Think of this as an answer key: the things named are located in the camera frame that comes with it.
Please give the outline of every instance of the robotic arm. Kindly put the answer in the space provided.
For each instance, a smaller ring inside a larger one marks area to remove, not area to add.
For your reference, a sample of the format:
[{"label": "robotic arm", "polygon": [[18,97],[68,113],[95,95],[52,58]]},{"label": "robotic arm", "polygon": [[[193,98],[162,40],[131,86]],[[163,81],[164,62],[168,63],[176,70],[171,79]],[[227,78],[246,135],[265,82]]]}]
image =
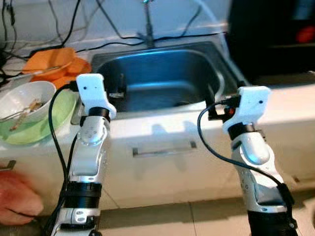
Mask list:
[{"label": "robotic arm", "polygon": [[97,232],[98,203],[108,150],[109,123],[116,116],[107,100],[100,74],[82,74],[76,79],[86,117],[73,152],[65,201],[52,236],[101,236]]},{"label": "robotic arm", "polygon": [[252,236],[297,236],[292,218],[294,201],[276,170],[272,149],[254,126],[265,111],[270,93],[267,87],[240,87],[237,96],[222,102],[224,115],[212,110],[209,120],[223,120],[223,131],[232,140],[232,160],[251,167],[236,165]]},{"label": "robotic arm", "polygon": [[[77,77],[86,117],[73,152],[69,183],[64,204],[59,210],[51,236],[101,236],[97,231],[98,208],[109,141],[109,123],[116,116],[100,74]],[[263,115],[270,90],[267,87],[240,87],[238,95],[219,104],[225,106],[218,115],[215,106],[198,118],[198,131],[207,148],[222,160],[237,166],[252,236],[297,236],[292,218],[293,199],[275,168],[272,149],[254,125]],[[201,116],[209,111],[209,120],[222,119],[223,130],[232,139],[232,159],[222,157],[208,146],[201,133]]]}]

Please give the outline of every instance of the stainless steel sink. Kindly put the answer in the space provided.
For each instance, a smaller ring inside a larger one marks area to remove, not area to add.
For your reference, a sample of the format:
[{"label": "stainless steel sink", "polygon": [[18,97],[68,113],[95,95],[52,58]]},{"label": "stainless steel sink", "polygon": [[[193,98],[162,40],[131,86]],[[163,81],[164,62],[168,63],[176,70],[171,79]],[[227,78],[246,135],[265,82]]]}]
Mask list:
[{"label": "stainless steel sink", "polygon": [[235,93],[238,82],[211,42],[96,54],[92,68],[118,112],[210,104]]}]

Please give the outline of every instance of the black cable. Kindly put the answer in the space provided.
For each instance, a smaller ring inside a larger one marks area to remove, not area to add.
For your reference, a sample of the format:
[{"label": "black cable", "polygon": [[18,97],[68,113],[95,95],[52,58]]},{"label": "black cable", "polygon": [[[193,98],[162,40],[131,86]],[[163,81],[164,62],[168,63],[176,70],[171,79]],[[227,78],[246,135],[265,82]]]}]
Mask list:
[{"label": "black cable", "polygon": [[2,73],[1,75],[8,76],[2,68],[0,68],[0,71]]},{"label": "black cable", "polygon": [[225,161],[225,162],[228,162],[228,163],[231,163],[233,165],[236,165],[236,166],[239,166],[239,167],[243,167],[245,169],[249,169],[249,170],[252,170],[252,171],[256,171],[260,174],[262,174],[263,176],[266,176],[268,178],[270,178],[273,182],[275,182],[277,185],[281,185],[282,183],[277,180],[275,177],[273,177],[272,175],[262,171],[261,169],[259,168],[256,168],[256,167],[253,167],[253,166],[249,166],[247,164],[244,164],[242,162],[239,162],[239,161],[235,161],[235,160],[232,160],[230,158],[227,158],[227,157],[224,157],[222,155],[220,155],[219,153],[217,153],[214,149],[212,149],[208,144],[207,142],[205,141],[204,137],[203,137],[203,134],[202,134],[202,130],[201,130],[201,118],[203,117],[203,115],[213,109],[216,105],[221,105],[222,104],[222,101],[221,102],[216,102],[214,104],[212,104],[211,106],[207,107],[206,109],[204,109],[198,116],[198,120],[197,120],[197,129],[198,129],[198,134],[199,134],[199,137],[202,141],[202,143],[204,144],[204,146],[214,155],[216,156],[217,158],[219,158],[220,160],[222,161]]},{"label": "black cable", "polygon": [[[74,137],[72,144],[71,144],[71,148],[70,148],[69,159],[68,159],[68,164],[67,164],[67,173],[68,174],[69,174],[70,166],[72,163],[73,151],[74,151],[76,141],[77,141],[77,135]],[[61,209],[61,207],[63,206],[64,201],[65,201],[65,196],[64,196],[65,191],[66,191],[65,182],[63,182],[63,186],[62,186],[62,189],[60,191],[57,206],[55,207],[53,213],[49,216],[49,218],[45,224],[45,227],[43,228],[43,236],[47,236],[47,235],[51,234],[51,231],[53,229],[52,226],[55,223],[56,218],[57,218],[57,213],[59,212],[59,210]]]},{"label": "black cable", "polygon": [[68,33],[67,37],[64,39],[64,41],[62,42],[61,46],[65,45],[65,43],[68,41],[68,39],[70,38],[70,36],[72,34],[74,21],[75,21],[75,17],[77,15],[77,12],[78,12],[78,8],[79,8],[80,2],[81,2],[81,0],[78,0],[77,4],[75,5],[73,16],[72,16],[72,20],[71,20],[71,25],[70,25],[70,29],[69,29],[69,33]]},{"label": "black cable", "polygon": [[68,176],[67,176],[67,167],[66,167],[66,164],[65,164],[65,161],[64,161],[64,158],[63,158],[63,153],[62,153],[62,151],[61,151],[61,148],[60,148],[60,146],[59,146],[59,143],[58,143],[58,140],[57,140],[55,131],[54,131],[52,113],[53,113],[54,102],[55,102],[57,96],[58,96],[59,93],[61,93],[64,89],[68,89],[68,88],[69,88],[69,85],[67,84],[67,85],[64,85],[64,86],[62,86],[61,88],[57,89],[56,93],[54,94],[53,98],[51,99],[51,102],[50,102],[50,104],[49,104],[49,110],[48,110],[48,124],[49,124],[49,129],[50,129],[51,136],[52,136],[52,138],[53,138],[53,140],[54,140],[54,143],[55,143],[55,146],[56,146],[56,149],[57,149],[57,153],[58,153],[58,156],[59,156],[59,159],[60,159],[62,168],[63,168],[63,181],[65,182],[65,188],[66,188],[66,186],[67,186],[67,179],[68,179]]},{"label": "black cable", "polygon": [[100,8],[100,10],[102,11],[102,13],[104,14],[104,16],[106,17],[106,19],[108,20],[109,24],[111,25],[111,27],[113,28],[113,30],[115,31],[116,35],[121,38],[121,39],[139,39],[142,40],[142,38],[140,37],[123,37],[117,27],[114,25],[113,21],[111,20],[111,18],[109,17],[109,15],[107,14],[107,12],[105,11],[105,9],[103,8],[102,4],[99,2],[99,0],[95,0],[98,4],[98,7]]},{"label": "black cable", "polygon": [[[113,22],[111,21],[111,19],[109,18],[109,16],[107,15],[106,11],[104,10],[104,8],[102,7],[102,5],[100,4],[99,0],[96,0],[96,2],[98,3],[99,8],[101,9],[101,11],[104,13],[105,16],[107,16],[107,19],[109,21],[109,23],[112,25],[113,29],[115,30],[116,34],[121,38],[121,39],[131,39],[131,38],[136,38],[136,39],[141,39],[139,37],[121,37],[121,35],[119,34],[117,28],[115,27],[115,25],[113,24]],[[193,21],[200,15],[201,12],[201,7],[198,7],[196,13],[193,15],[193,17],[189,20],[189,22],[187,23],[184,31],[182,32],[181,35],[179,36],[165,36],[165,37],[161,37],[161,38],[157,38],[154,41],[163,41],[163,40],[168,40],[168,39],[179,39],[179,38],[185,38],[185,37],[204,37],[204,36],[212,36],[212,35],[217,35],[219,33],[209,33],[209,34],[196,34],[196,35],[185,35],[189,29],[189,27],[191,26],[191,24],[193,23]],[[143,42],[139,42],[139,43],[121,43],[121,42],[110,42],[110,43],[104,43],[100,46],[97,47],[93,47],[93,48],[88,48],[88,49],[82,49],[79,51],[76,51],[76,53],[79,52],[83,52],[83,51],[90,51],[90,50],[96,50],[96,49],[100,49],[103,47],[106,47],[108,45],[112,45],[112,44],[121,44],[121,45],[128,45],[128,46],[137,46],[140,44],[143,44]]]},{"label": "black cable", "polygon": [[16,28],[15,28],[15,25],[12,25],[12,28],[13,28],[13,32],[14,32],[14,41],[13,41],[13,44],[12,44],[10,53],[13,52],[14,47],[15,47],[15,44],[16,44],[16,41],[17,41],[17,39],[18,39],[18,34],[17,34]]},{"label": "black cable", "polygon": [[207,148],[207,150],[209,150],[214,156],[216,156],[217,158],[219,158],[222,161],[231,163],[233,165],[245,168],[245,169],[249,169],[252,171],[255,171],[257,173],[260,173],[263,176],[268,177],[269,179],[271,179],[273,182],[275,182],[277,184],[277,189],[279,190],[279,193],[283,199],[283,201],[285,202],[286,208],[287,208],[287,214],[290,217],[290,221],[291,223],[295,222],[295,220],[292,218],[292,205],[294,204],[294,199],[291,196],[291,193],[287,187],[287,185],[285,183],[281,183],[279,180],[277,180],[275,177],[273,177],[272,175],[262,171],[259,168],[253,167],[253,166],[249,166],[247,164],[244,164],[242,162],[238,162],[229,158],[226,158],[222,155],[220,155],[219,153],[217,153],[214,149],[212,149],[207,142],[205,141],[203,134],[202,134],[202,130],[201,130],[201,118],[202,116],[209,110],[215,108],[216,105],[224,105],[224,101],[221,102],[216,102],[213,103],[211,106],[207,107],[206,109],[204,109],[198,116],[198,120],[197,120],[197,129],[198,129],[198,134],[199,137],[202,141],[202,143],[204,144],[204,146]]},{"label": "black cable", "polygon": [[7,31],[7,27],[6,27],[6,23],[5,23],[5,16],[4,16],[4,11],[5,11],[5,7],[6,7],[6,3],[5,0],[2,0],[2,10],[1,10],[1,17],[2,17],[2,24],[3,24],[3,30],[4,30],[4,46],[3,46],[3,50],[6,49],[7,47],[7,41],[8,41],[8,31]]},{"label": "black cable", "polygon": [[51,12],[52,12],[52,14],[54,16],[54,19],[55,19],[56,33],[58,35],[58,38],[60,39],[60,42],[62,43],[63,42],[63,38],[61,37],[60,31],[59,31],[58,16],[56,15],[56,12],[55,12],[55,9],[54,9],[54,6],[53,6],[53,3],[51,2],[51,0],[48,0],[48,4],[49,4],[50,10],[51,10]]},{"label": "black cable", "polygon": [[69,159],[68,159],[68,164],[67,164],[67,172],[69,174],[70,172],[70,166],[71,166],[71,162],[72,162],[72,156],[73,156],[73,151],[74,151],[74,146],[75,146],[75,142],[77,141],[78,135],[76,135],[72,141],[71,144],[71,148],[70,148],[70,154],[69,154]]},{"label": "black cable", "polygon": [[52,214],[50,215],[50,217],[48,218],[48,220],[47,220],[47,222],[45,224],[45,227],[44,227],[43,233],[42,233],[43,236],[50,235],[50,233],[51,233],[51,231],[53,229],[52,228],[53,224],[56,221],[57,214],[58,214],[59,210],[61,209],[61,207],[64,204],[64,201],[65,201],[64,193],[67,190],[67,186],[68,186],[68,182],[69,182],[69,180],[68,180],[68,173],[69,173],[70,165],[71,165],[71,162],[72,162],[72,155],[73,155],[74,145],[75,145],[75,142],[77,140],[77,136],[75,136],[73,141],[72,141],[72,144],[71,144],[68,164],[66,166],[64,158],[63,158],[63,154],[62,154],[62,151],[61,151],[61,148],[59,146],[59,143],[58,143],[55,131],[54,131],[53,119],[52,119],[52,110],[53,110],[54,102],[55,102],[57,96],[64,89],[69,89],[69,88],[70,88],[70,85],[64,85],[64,86],[62,86],[61,88],[59,88],[56,91],[56,93],[54,94],[53,98],[51,99],[51,102],[50,102],[50,105],[49,105],[49,110],[48,110],[48,123],[49,123],[50,132],[51,132],[52,138],[54,140],[54,143],[55,143],[55,146],[56,146],[56,149],[57,149],[57,153],[58,153],[58,156],[59,156],[60,162],[62,164],[62,168],[63,168],[63,186],[62,186],[61,191],[60,191],[60,195],[59,195],[57,206],[55,207],[54,211],[52,212]]},{"label": "black cable", "polygon": [[220,33],[207,33],[207,34],[192,34],[192,35],[183,35],[183,36],[165,36],[161,38],[157,38],[154,41],[163,41],[169,39],[179,39],[179,38],[189,38],[189,37],[206,37],[206,36],[213,36]]},{"label": "black cable", "polygon": [[202,10],[202,7],[199,6],[198,9],[197,9],[197,11],[196,11],[196,13],[195,13],[195,14],[193,15],[193,17],[189,20],[189,22],[188,22],[188,24],[186,25],[186,27],[185,27],[183,33],[182,33],[179,37],[183,37],[183,36],[187,33],[187,31],[188,31],[190,25],[191,25],[191,24],[193,23],[193,21],[200,15],[201,10]]},{"label": "black cable", "polygon": [[13,9],[12,2],[13,2],[13,0],[10,0],[10,5],[8,6],[8,11],[10,13],[10,19],[11,19],[11,26],[12,26],[13,32],[14,32],[14,41],[13,41],[13,44],[12,44],[12,47],[11,47],[11,51],[10,51],[11,53],[14,50],[14,47],[15,47],[15,44],[16,44],[16,41],[17,41],[17,38],[18,38],[18,34],[17,34],[16,28],[15,28],[15,12],[14,12],[14,9]]},{"label": "black cable", "polygon": [[11,53],[11,52],[6,52],[6,51],[2,51],[2,52],[3,52],[3,53],[5,53],[5,54],[8,54],[8,55],[10,55],[10,56],[12,56],[12,57],[14,57],[14,58],[18,58],[18,59],[21,59],[21,60],[27,61],[27,59],[26,59],[26,58],[21,57],[21,56],[19,56],[19,55],[16,55],[16,54],[14,54],[14,53]]},{"label": "black cable", "polygon": [[128,46],[137,46],[137,45],[140,45],[140,44],[143,44],[143,43],[144,42],[133,43],[133,44],[132,43],[121,43],[121,42],[110,42],[110,43],[105,43],[105,44],[102,44],[102,45],[94,47],[94,48],[81,49],[79,51],[76,51],[76,53],[80,53],[80,52],[83,52],[83,51],[90,51],[90,50],[100,49],[100,48],[106,47],[106,46],[111,45],[111,44],[122,44],[122,45],[128,45]]}]

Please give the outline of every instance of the green plate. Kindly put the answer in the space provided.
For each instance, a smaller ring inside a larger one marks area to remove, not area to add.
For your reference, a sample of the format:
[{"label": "green plate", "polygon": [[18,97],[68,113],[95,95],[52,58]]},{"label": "green plate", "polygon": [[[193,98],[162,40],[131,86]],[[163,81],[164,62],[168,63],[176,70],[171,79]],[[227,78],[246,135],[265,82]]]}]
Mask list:
[{"label": "green plate", "polygon": [[[53,124],[57,130],[72,114],[76,96],[72,92],[63,91],[55,100],[53,107]],[[9,144],[23,145],[37,142],[50,135],[48,114],[39,122],[22,123],[15,131],[10,131],[15,121],[0,123],[0,139]]]}]

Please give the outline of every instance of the drawer handle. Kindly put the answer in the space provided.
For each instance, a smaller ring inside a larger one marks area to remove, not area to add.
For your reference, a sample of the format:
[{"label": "drawer handle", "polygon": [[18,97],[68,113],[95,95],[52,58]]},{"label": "drawer handle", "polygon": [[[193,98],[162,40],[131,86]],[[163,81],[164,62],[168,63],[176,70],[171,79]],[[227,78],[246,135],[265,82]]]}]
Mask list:
[{"label": "drawer handle", "polygon": [[194,149],[197,149],[197,145],[195,141],[189,142],[190,147],[182,147],[182,148],[173,148],[173,149],[165,149],[159,151],[152,151],[152,152],[140,152],[137,147],[132,148],[132,157],[139,158],[139,157],[152,157],[157,155],[171,155],[171,154],[178,154],[189,152]]},{"label": "drawer handle", "polygon": [[6,166],[6,167],[0,167],[0,172],[1,171],[11,171],[13,169],[13,167],[15,166],[16,164],[16,161],[12,160],[12,161],[9,161],[9,164]]}]

